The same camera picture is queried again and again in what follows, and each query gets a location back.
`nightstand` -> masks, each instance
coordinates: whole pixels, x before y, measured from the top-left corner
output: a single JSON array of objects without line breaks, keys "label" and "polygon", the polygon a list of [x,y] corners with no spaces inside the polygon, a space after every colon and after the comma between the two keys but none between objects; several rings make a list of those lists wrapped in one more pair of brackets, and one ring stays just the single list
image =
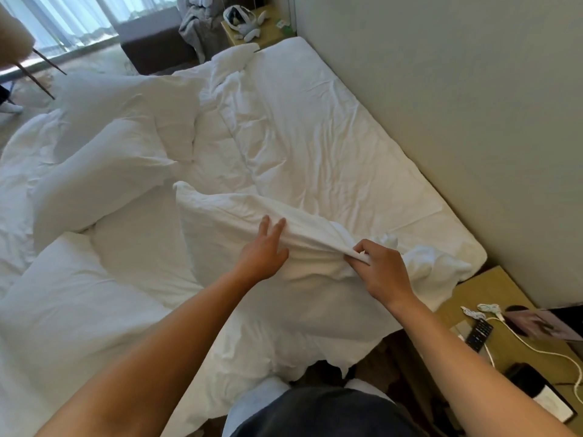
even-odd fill
[{"label": "nightstand", "polygon": [[[269,19],[264,21],[264,23],[260,26],[261,29],[261,36],[259,38],[255,38],[251,41],[251,43],[259,44],[260,49],[265,49],[266,47],[273,46],[274,44],[279,43],[281,40],[289,38],[284,34],[281,29],[277,28],[275,25],[281,19],[281,14],[279,11],[271,5],[259,7],[253,11],[253,13],[258,17],[264,10],[266,10],[269,14]],[[245,44],[245,41],[242,39],[236,39],[235,35],[238,32],[234,31],[229,27],[226,21],[221,22],[227,37],[229,38],[229,44],[232,46],[238,46],[239,44]]]},{"label": "nightstand", "polygon": [[[534,308],[532,302],[510,279],[510,276],[501,267],[496,267],[456,286],[451,299],[444,302],[436,314],[448,328],[463,320],[467,320],[473,325],[473,320],[462,313],[460,306],[476,310],[478,303],[497,303],[503,312],[510,305]],[[575,398],[572,385],[556,385],[556,383],[573,383],[577,380],[578,372],[575,365],[562,357],[538,354],[520,343],[501,323],[492,322],[492,325],[494,331],[488,338],[487,345],[492,353],[496,369],[504,372],[514,362],[526,362],[533,366],[550,383],[555,385],[557,391],[577,411],[578,416],[567,426],[575,434],[583,436],[583,405]],[[581,359],[563,341],[523,339],[537,350],[568,355],[583,367]]]}]

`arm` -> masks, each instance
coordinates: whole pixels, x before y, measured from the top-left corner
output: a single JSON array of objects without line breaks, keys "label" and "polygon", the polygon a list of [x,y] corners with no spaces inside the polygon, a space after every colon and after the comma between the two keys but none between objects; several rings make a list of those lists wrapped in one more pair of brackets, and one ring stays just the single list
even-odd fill
[{"label": "arm", "polygon": [[121,359],[95,375],[38,437],[157,437],[243,296],[288,259],[278,251],[286,221],[264,217],[233,271],[165,317]]},{"label": "arm", "polygon": [[398,251],[367,239],[345,256],[368,292],[403,325],[461,425],[473,437],[573,437],[559,420],[516,388],[450,332],[414,295]]}]

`white sock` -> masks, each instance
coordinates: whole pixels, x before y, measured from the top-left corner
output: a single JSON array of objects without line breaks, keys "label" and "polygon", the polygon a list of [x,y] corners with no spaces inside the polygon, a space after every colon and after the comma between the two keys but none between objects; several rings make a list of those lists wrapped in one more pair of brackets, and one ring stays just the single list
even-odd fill
[{"label": "white sock", "polygon": [[17,106],[7,101],[0,104],[0,113],[22,113],[23,110],[24,108],[22,106]]}]

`white curtain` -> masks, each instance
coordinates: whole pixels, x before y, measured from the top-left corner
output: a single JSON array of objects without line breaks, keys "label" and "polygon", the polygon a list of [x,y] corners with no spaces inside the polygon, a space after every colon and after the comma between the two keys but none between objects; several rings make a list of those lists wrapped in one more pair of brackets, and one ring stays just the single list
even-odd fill
[{"label": "white curtain", "polygon": [[176,0],[0,0],[55,56],[115,35],[113,26],[176,4]]}]

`hand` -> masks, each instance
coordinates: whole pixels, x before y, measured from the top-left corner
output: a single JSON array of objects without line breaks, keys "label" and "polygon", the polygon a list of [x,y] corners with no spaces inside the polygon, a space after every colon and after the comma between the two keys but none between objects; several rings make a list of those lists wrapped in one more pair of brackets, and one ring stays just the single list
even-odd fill
[{"label": "hand", "polygon": [[268,234],[270,221],[269,216],[263,216],[257,237],[243,247],[235,266],[237,272],[251,279],[253,285],[272,277],[290,254],[287,248],[278,251],[279,237],[286,226],[286,220],[280,219]]},{"label": "hand", "polygon": [[344,260],[361,277],[371,296],[388,310],[401,302],[416,300],[407,268],[398,251],[383,247],[368,239],[363,239],[356,244],[354,251],[367,253],[371,264],[365,264],[347,255],[344,256]]}]

